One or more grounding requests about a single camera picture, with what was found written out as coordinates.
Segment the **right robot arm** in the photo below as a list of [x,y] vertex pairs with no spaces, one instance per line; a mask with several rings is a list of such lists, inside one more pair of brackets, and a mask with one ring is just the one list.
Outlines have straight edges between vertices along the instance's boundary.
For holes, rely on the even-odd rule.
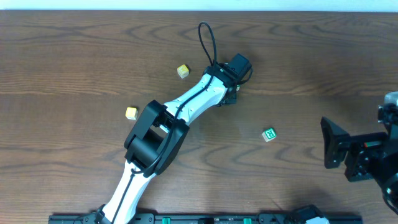
[[397,213],[397,105],[378,108],[378,121],[386,132],[352,136],[330,119],[320,121],[324,139],[324,166],[344,163],[350,182],[373,179],[381,188],[385,204]]

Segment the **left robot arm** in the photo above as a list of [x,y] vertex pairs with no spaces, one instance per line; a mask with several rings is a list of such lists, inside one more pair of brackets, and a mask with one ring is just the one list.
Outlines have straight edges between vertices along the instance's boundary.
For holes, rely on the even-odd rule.
[[178,98],[148,103],[124,142],[121,180],[110,201],[96,212],[95,223],[129,223],[149,182],[175,159],[190,124],[212,106],[235,103],[238,86],[251,74],[250,61],[237,54],[228,63],[213,62]]

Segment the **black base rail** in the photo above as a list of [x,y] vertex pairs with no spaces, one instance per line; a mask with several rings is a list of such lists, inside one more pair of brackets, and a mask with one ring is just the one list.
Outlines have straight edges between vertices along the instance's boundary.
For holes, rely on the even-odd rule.
[[[276,213],[260,213],[258,215],[154,215],[152,213],[138,213],[129,223],[137,224],[198,224],[198,223],[252,223],[270,224],[286,223],[287,215]],[[51,215],[48,224],[81,224],[99,223],[95,221],[95,214],[88,215]]]

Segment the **yellow block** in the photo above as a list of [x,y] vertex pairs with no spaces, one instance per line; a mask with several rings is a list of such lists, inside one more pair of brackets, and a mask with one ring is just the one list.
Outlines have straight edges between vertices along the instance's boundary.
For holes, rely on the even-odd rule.
[[137,108],[134,108],[134,107],[127,107],[126,108],[125,116],[126,116],[127,119],[136,120],[137,119],[137,115],[138,115]]
[[177,73],[181,79],[184,79],[190,74],[190,69],[183,64],[177,68]]

